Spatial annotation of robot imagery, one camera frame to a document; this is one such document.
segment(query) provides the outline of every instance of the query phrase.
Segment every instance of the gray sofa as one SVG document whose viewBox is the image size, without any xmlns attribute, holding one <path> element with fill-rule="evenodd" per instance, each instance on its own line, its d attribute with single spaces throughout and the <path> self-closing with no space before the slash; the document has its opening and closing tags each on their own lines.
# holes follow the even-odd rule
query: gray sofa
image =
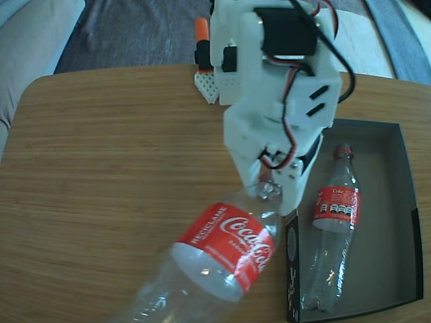
<svg viewBox="0 0 431 323">
<path fill-rule="evenodd" d="M 84 0 L 0 0 L 0 158 L 24 90 L 51 75 Z"/>
</svg>

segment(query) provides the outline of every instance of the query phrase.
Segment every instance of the coca-cola bottle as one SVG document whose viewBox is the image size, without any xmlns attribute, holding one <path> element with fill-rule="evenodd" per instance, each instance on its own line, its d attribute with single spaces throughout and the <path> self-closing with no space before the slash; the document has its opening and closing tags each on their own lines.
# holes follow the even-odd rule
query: coca-cola bottle
<svg viewBox="0 0 431 323">
<path fill-rule="evenodd" d="M 110 323 L 221 322 L 280 241 L 281 190 L 261 182 L 210 205 Z"/>
<path fill-rule="evenodd" d="M 302 309 L 332 312 L 340 298 L 347 258 L 360 211 L 360 184 L 353 169 L 354 151 L 339 144 L 335 171 L 317 195 L 313 226 L 317 229 L 312 266 L 307 275 Z"/>
</svg>

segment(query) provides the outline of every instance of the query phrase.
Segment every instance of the wood grain surface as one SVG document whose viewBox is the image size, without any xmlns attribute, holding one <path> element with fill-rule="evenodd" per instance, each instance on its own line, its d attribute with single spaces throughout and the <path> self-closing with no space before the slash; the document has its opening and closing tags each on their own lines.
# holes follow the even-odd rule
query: wood grain surface
<svg viewBox="0 0 431 323">
<path fill-rule="evenodd" d="M 86 71 L 27 89 L 0 166 L 0 322 L 103 322 L 207 204 L 240 188 L 223 146 L 224 109 L 205 103 L 194 72 Z M 337 116 L 401 123 L 428 279 L 431 88 L 359 76 Z M 281 247 L 229 322 L 284 322 L 285 267 Z M 429 322 L 430 305 L 350 322 Z"/>
</svg>

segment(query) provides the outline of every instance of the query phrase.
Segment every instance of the coca-cola label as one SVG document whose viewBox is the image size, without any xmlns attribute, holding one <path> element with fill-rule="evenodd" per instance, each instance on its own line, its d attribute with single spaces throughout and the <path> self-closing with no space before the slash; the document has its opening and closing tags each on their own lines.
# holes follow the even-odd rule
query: coca-cola label
<svg viewBox="0 0 431 323">
<path fill-rule="evenodd" d="M 322 188 L 317 195 L 314 220 L 336 219 L 359 223 L 361 194 L 351 188 L 329 186 Z"/>
<path fill-rule="evenodd" d="M 269 232 L 253 216 L 232 205 L 211 205 L 177 240 L 222 264 L 247 292 L 274 253 Z"/>
</svg>

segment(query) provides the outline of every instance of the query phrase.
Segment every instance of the black wire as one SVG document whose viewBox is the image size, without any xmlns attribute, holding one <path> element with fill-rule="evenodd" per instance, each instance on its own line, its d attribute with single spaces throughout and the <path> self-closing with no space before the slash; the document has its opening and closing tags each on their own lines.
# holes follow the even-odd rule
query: black wire
<svg viewBox="0 0 431 323">
<path fill-rule="evenodd" d="M 316 23 L 313 18 L 307 14 L 307 12 L 304 10 L 304 8 L 302 8 L 302 6 L 297 2 L 297 0 L 289 1 L 298 11 L 298 13 L 300 13 L 301 16 L 306 20 L 306 22 L 308 22 L 310 27 L 317 33 L 317 36 L 322 40 L 323 44 L 325 44 L 325 46 L 337 57 L 337 59 L 341 62 L 341 64 L 343 64 L 345 69 L 347 69 L 350 78 L 350 85 L 348 89 L 338 99 L 338 103 L 342 103 L 344 100 L 351 96 L 356 87 L 356 76 L 353 69 L 350 67 L 349 63 L 346 61 L 343 55 L 340 54 L 340 52 L 328 39 L 328 37 L 326 37 L 326 35 L 320 30 L 320 28 L 316 26 Z"/>
</svg>

